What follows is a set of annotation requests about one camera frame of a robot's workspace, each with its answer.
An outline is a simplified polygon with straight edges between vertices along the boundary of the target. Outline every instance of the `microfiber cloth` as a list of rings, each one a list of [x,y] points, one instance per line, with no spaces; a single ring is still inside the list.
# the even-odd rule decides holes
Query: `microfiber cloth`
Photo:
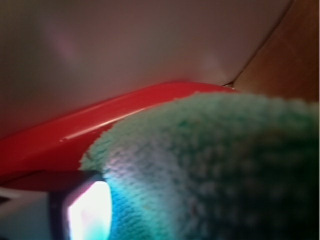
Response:
[[[88,149],[111,240],[319,239],[319,104],[198,93],[134,114]]]

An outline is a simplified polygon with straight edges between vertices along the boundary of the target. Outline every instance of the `brown wood panel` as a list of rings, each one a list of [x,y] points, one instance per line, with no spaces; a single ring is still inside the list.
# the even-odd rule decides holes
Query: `brown wood panel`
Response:
[[[233,85],[246,93],[319,101],[319,0],[295,0]]]

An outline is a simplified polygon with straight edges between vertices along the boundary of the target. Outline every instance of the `green towel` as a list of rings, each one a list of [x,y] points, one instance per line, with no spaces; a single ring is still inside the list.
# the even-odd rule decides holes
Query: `green towel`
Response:
[[[319,104],[195,94],[118,122],[81,159],[111,240],[319,239]]]

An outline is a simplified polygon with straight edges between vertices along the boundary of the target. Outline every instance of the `bright light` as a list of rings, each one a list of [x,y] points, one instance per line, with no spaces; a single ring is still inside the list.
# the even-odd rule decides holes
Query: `bright light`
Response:
[[[112,220],[110,188],[96,181],[67,210],[71,240],[107,240]]]

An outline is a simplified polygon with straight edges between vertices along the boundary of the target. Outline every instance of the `white wall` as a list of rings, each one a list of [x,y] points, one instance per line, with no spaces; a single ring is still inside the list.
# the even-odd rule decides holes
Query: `white wall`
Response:
[[[0,137],[175,78],[227,84],[290,2],[0,1]]]

